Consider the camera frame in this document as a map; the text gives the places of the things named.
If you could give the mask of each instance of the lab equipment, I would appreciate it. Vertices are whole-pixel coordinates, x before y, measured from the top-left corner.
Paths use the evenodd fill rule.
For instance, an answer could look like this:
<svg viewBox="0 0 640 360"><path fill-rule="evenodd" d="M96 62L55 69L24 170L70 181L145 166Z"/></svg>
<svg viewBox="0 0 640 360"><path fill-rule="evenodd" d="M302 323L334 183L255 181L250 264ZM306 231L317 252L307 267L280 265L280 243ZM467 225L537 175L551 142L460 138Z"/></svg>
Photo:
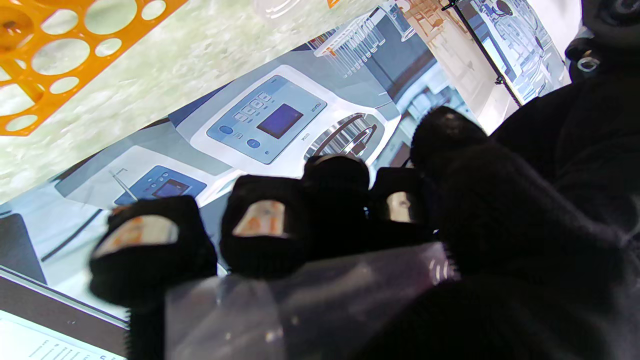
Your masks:
<svg viewBox="0 0 640 360"><path fill-rule="evenodd" d="M73 167L62 196L111 209L134 199L191 195L199 206L223 195L242 172L192 148L170 122L133 133Z"/></svg>
<svg viewBox="0 0 640 360"><path fill-rule="evenodd" d="M355 128L358 119L340 128L341 120L357 114L366 121L357 122L362 129ZM306 50L287 53L236 79L176 128L196 150L244 173L298 177L307 152L322 144L318 138L323 133L337 131L333 137L338 139L349 131L345 147L371 163L398 121L396 106L368 69L344 79ZM336 146L332 142L324 148Z"/></svg>
<svg viewBox="0 0 640 360"><path fill-rule="evenodd" d="M179 195L196 197L206 187L205 183L190 176L156 165L139 178L131 186L130 190L119 196L114 203L116 205L129 205L139 199L160 199Z"/></svg>

